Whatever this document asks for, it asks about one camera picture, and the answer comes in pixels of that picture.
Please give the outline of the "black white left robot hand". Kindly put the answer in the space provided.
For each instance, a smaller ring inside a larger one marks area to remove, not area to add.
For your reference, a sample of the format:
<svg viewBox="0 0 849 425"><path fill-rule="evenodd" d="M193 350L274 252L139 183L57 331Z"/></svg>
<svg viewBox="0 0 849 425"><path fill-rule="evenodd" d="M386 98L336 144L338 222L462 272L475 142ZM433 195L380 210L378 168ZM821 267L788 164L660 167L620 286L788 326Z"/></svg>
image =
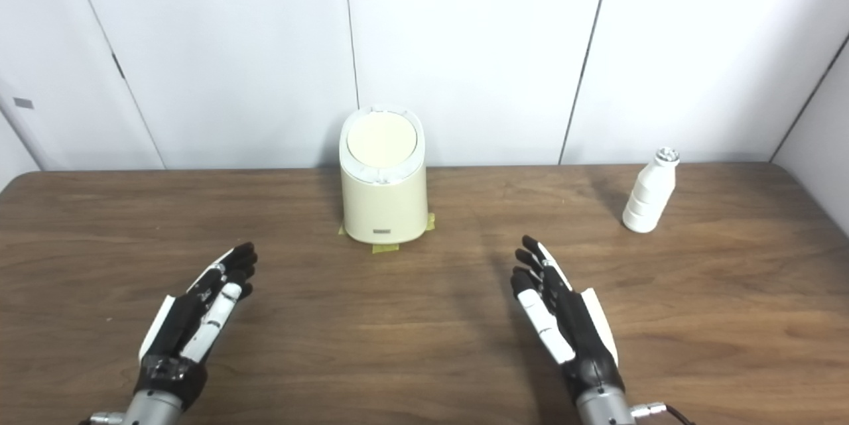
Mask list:
<svg viewBox="0 0 849 425"><path fill-rule="evenodd" d="M218 336L240 301L249 297L258 255L243 243L207 266L179 296L168 295L139 350L135 391L151 390L176 398L186 412L200 398L206 362Z"/></svg>

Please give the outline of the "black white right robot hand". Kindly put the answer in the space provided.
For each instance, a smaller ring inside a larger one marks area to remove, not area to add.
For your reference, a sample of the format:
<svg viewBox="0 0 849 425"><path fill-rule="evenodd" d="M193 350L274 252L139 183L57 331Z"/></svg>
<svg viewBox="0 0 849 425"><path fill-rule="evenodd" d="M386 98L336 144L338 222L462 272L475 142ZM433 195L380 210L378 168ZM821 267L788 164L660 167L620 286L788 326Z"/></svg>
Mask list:
<svg viewBox="0 0 849 425"><path fill-rule="evenodd" d="M595 326L588 298L573 289L540 241L523 235L521 242L515 258L522 265L513 268L510 278L513 297L560 367L571 400L586 392L624 392L618 364Z"/></svg>

